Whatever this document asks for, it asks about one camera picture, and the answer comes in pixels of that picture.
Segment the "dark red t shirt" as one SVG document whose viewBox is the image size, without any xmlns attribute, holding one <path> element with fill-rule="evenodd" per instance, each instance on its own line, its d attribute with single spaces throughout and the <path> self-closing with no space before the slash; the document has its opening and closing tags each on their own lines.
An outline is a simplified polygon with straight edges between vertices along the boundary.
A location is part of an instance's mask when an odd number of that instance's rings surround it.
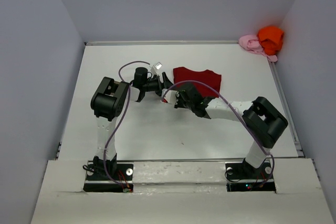
<svg viewBox="0 0 336 224">
<path fill-rule="evenodd" d="M 173 69 L 173 77 L 174 77 L 174 83 L 186 81 L 186 80 L 194 80 L 194 81 L 202 82 L 210 86 L 212 89 L 216 90 L 217 92 L 220 92 L 222 75 L 217 74 L 208 69 L 204 71 L 193 71 L 185 67 L 177 67 Z M 199 83 L 193 83 L 193 85 L 195 85 L 198 92 L 203 97 L 218 98 L 217 93 L 213 92 L 209 88 Z"/>
</svg>

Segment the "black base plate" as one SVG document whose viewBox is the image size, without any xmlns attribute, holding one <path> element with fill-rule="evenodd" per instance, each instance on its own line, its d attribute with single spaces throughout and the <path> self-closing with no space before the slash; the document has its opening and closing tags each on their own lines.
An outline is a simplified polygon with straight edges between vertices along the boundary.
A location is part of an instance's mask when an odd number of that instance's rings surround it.
<svg viewBox="0 0 336 224">
<path fill-rule="evenodd" d="M 82 167 L 86 171 L 83 190 L 87 193 L 132 193 L 133 192 L 133 164 L 117 163 L 114 174 L 110 174 L 112 181 L 104 170 L 103 165 L 96 167 L 88 162 Z"/>
<path fill-rule="evenodd" d="M 243 163 L 225 164 L 226 189 L 233 192 L 276 191 L 271 164 L 264 162 L 259 169 L 244 169 Z"/>
</svg>

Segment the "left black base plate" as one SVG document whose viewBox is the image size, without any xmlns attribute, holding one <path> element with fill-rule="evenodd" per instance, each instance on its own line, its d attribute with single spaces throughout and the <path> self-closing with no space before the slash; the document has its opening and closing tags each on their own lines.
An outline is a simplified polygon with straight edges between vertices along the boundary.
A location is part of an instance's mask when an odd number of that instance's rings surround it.
<svg viewBox="0 0 336 224">
<path fill-rule="evenodd" d="M 86 171 L 83 190 L 87 193 L 132 193 L 133 192 L 133 164 L 117 163 L 114 174 L 110 174 L 112 181 L 104 170 L 103 165 L 96 167 L 88 162 L 82 167 Z"/>
</svg>

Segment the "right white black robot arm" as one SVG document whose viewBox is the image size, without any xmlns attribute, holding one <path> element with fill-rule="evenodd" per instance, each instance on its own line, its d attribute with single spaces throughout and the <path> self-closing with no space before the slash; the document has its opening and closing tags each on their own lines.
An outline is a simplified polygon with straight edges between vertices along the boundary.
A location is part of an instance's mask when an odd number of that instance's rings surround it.
<svg viewBox="0 0 336 224">
<path fill-rule="evenodd" d="M 273 169 L 266 159 L 272 157 L 270 151 L 287 128 L 287 119 L 264 97 L 247 102 L 228 102 L 220 94 L 202 96 L 196 84 L 198 81 L 188 80 L 171 87 L 176 97 L 176 108 L 189 109 L 199 118 L 240 122 L 254 140 L 242 162 L 226 166 L 228 181 L 258 179 L 265 168 Z"/>
</svg>

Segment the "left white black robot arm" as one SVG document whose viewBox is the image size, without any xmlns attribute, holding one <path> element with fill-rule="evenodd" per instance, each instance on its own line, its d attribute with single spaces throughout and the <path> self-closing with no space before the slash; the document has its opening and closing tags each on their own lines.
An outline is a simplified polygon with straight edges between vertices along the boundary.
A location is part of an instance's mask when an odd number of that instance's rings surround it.
<svg viewBox="0 0 336 224">
<path fill-rule="evenodd" d="M 97 87 L 90 107 L 97 119 L 98 137 L 97 150 L 88 170 L 98 173 L 104 179 L 111 179 L 117 171 L 117 151 L 115 148 L 115 133 L 131 100 L 141 102 L 146 93 L 154 92 L 161 96 L 163 89 L 173 83 L 161 72 L 161 63 L 154 64 L 151 69 L 137 67 L 133 80 L 117 82 L 112 78 L 104 77 Z"/>
</svg>

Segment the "pink t shirt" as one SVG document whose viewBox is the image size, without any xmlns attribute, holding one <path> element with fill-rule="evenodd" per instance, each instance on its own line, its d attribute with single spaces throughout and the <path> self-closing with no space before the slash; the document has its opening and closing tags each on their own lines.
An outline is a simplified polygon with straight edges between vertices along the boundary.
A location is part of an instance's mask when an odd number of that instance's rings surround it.
<svg viewBox="0 0 336 224">
<path fill-rule="evenodd" d="M 244 35 L 239 38 L 238 44 L 247 52 L 255 55 L 262 55 L 270 62 L 277 62 L 278 60 L 276 55 L 268 55 L 265 53 L 265 50 L 261 46 L 256 35 Z"/>
</svg>

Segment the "orange t shirt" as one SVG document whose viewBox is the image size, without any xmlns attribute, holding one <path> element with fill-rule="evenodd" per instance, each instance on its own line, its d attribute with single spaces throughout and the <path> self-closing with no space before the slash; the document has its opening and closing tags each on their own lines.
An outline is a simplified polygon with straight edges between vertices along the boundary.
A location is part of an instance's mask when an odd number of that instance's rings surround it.
<svg viewBox="0 0 336 224">
<path fill-rule="evenodd" d="M 284 31 L 276 26 L 264 27 L 257 33 L 260 45 L 269 56 L 276 55 L 282 49 L 284 35 Z"/>
</svg>

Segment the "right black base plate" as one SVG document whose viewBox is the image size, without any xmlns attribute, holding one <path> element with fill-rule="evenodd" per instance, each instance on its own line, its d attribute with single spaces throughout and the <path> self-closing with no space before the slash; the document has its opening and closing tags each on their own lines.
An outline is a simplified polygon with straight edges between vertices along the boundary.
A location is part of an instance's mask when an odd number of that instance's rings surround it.
<svg viewBox="0 0 336 224">
<path fill-rule="evenodd" d="M 264 162 L 259 169 L 244 169 L 243 163 L 225 164 L 226 189 L 233 192 L 276 191 L 271 164 Z"/>
</svg>

